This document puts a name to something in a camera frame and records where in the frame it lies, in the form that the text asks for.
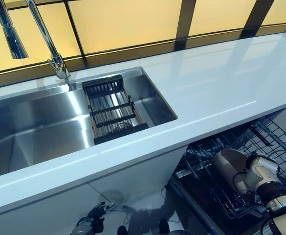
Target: open dishwasher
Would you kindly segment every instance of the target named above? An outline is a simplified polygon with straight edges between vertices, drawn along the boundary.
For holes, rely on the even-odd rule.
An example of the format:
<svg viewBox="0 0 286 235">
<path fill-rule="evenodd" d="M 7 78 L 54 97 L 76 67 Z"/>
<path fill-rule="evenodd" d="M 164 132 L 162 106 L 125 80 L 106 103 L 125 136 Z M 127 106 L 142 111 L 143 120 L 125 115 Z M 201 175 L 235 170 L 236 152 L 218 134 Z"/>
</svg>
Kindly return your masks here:
<svg viewBox="0 0 286 235">
<path fill-rule="evenodd" d="M 254 192 L 234 191 L 213 164 L 222 149 L 236 149 L 246 156 L 256 152 L 276 161 L 277 176 L 286 188 L 286 132 L 265 116 L 191 143 L 169 185 L 187 202 L 194 214 L 218 235 L 260 233 L 269 217 Z M 263 234 L 269 231 L 264 228 Z"/>
</svg>

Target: faucet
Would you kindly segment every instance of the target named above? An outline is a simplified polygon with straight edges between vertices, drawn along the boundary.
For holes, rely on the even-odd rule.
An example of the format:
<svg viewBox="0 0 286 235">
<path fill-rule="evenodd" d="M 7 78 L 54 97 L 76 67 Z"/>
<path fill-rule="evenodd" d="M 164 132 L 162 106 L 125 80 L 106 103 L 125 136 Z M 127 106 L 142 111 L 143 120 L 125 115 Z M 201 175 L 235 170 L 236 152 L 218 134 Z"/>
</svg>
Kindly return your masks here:
<svg viewBox="0 0 286 235">
<path fill-rule="evenodd" d="M 56 76 L 60 79 L 64 79 L 66 84 L 69 86 L 69 91 L 75 90 L 75 84 L 69 82 L 70 74 L 65 65 L 65 62 L 61 55 L 57 52 L 56 47 L 51 40 L 51 37 L 46 29 L 46 26 L 42 20 L 39 10 L 34 2 L 34 0 L 25 0 L 27 6 L 29 7 L 32 16 L 40 29 L 40 32 L 47 44 L 47 47 L 51 53 L 51 60 L 48 59 L 47 62 L 55 69 Z M 8 43 L 10 53 L 13 59 L 24 59 L 28 57 L 28 54 L 13 27 L 12 21 L 9 17 L 8 11 L 5 7 L 3 0 L 0 0 L 0 24 L 3 28 L 6 41 Z"/>
</svg>

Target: cabinet door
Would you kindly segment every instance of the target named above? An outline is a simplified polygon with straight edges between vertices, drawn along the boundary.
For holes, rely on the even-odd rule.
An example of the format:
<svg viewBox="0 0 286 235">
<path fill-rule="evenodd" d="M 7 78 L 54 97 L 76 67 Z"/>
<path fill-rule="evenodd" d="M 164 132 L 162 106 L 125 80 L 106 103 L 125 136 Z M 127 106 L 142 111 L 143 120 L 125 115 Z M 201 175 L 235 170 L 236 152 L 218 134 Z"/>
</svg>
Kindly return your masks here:
<svg viewBox="0 0 286 235">
<path fill-rule="evenodd" d="M 90 185 L 83 184 L 0 214 L 0 235 L 69 235 L 78 220 L 103 201 Z"/>
<path fill-rule="evenodd" d="M 120 205 L 167 184 L 187 146 L 121 169 L 90 184 L 107 199 Z"/>
</svg>

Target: wire rack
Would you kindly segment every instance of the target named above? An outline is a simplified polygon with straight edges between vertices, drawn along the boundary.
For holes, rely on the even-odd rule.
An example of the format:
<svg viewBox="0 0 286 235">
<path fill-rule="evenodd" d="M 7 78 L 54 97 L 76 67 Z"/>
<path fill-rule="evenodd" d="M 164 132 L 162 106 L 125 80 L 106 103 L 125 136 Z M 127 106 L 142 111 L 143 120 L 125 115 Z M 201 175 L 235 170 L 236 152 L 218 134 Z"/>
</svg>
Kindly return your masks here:
<svg viewBox="0 0 286 235">
<path fill-rule="evenodd" d="M 280 167 L 279 179 L 286 187 L 286 132 L 267 116 L 232 128 L 189 145 L 176 170 L 181 178 L 192 173 L 194 178 L 209 188 L 210 194 L 230 218 L 241 218 L 250 213 L 261 217 L 264 207 L 256 205 L 260 199 L 250 192 L 241 195 L 220 183 L 212 165 L 213 156 L 224 148 L 233 148 L 247 156 L 257 151 L 274 159 Z"/>
<path fill-rule="evenodd" d="M 124 89 L 121 75 L 98 83 L 82 83 L 92 117 L 94 142 L 99 144 L 148 128 Z"/>
</svg>

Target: stainless steel sink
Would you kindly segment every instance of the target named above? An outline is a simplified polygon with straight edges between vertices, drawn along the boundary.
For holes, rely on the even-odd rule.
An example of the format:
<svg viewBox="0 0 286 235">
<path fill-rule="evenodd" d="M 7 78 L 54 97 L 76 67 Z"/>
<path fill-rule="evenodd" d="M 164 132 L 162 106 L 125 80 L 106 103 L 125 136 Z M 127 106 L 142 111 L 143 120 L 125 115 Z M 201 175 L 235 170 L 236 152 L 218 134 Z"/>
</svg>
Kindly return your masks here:
<svg viewBox="0 0 286 235">
<path fill-rule="evenodd" d="M 120 74 L 148 127 L 176 119 L 141 68 L 133 68 L 0 100 L 0 175 L 94 145 L 92 119 L 82 82 Z"/>
</svg>

